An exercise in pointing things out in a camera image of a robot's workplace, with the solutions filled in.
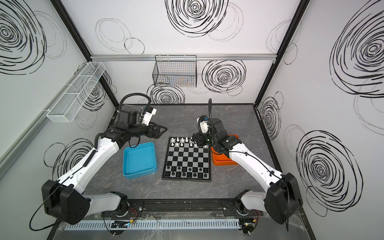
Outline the teal plastic tray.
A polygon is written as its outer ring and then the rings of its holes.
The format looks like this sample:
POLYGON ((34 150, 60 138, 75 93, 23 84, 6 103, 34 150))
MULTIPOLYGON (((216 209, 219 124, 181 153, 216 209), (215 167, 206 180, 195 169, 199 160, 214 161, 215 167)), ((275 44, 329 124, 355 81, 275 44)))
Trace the teal plastic tray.
POLYGON ((126 147, 123 156, 123 175, 135 179, 158 171, 155 144, 147 142, 136 148, 126 147))

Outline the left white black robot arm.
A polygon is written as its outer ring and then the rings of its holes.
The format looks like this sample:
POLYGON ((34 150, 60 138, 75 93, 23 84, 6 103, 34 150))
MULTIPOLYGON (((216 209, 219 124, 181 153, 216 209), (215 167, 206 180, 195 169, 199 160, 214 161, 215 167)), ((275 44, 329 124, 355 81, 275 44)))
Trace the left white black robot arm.
POLYGON ((48 180, 43 184, 45 213, 71 225, 88 215, 102 212, 124 217, 130 208, 126 195, 119 192, 84 195, 84 191, 99 169, 131 138, 158 139, 167 131, 166 127, 152 122, 156 112, 155 108, 146 107, 138 118, 133 113, 119 112, 118 120, 96 135, 95 146, 90 152, 56 181, 48 180))

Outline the orange plastic tray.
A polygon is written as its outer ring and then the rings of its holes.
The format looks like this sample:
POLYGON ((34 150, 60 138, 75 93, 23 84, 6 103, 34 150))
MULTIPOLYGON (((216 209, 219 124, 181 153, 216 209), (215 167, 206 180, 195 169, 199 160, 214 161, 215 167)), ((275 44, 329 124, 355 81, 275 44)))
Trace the orange plastic tray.
POLYGON ((212 154, 213 164, 215 166, 238 165, 238 163, 236 163, 232 159, 228 158, 225 154, 219 154, 218 152, 216 152, 213 147, 211 147, 211 154, 212 154))

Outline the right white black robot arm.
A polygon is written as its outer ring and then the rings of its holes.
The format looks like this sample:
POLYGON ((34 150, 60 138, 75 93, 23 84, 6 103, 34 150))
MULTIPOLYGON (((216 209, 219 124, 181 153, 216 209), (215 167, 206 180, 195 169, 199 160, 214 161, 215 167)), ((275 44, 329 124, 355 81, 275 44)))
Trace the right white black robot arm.
POLYGON ((237 137, 228 135, 218 118, 200 116, 198 132, 192 139, 199 147, 212 147, 218 154, 243 167, 262 187, 263 192, 248 191, 240 196, 246 210, 266 212, 276 223, 287 224, 302 206, 303 200, 297 179, 283 174, 257 157, 237 137))

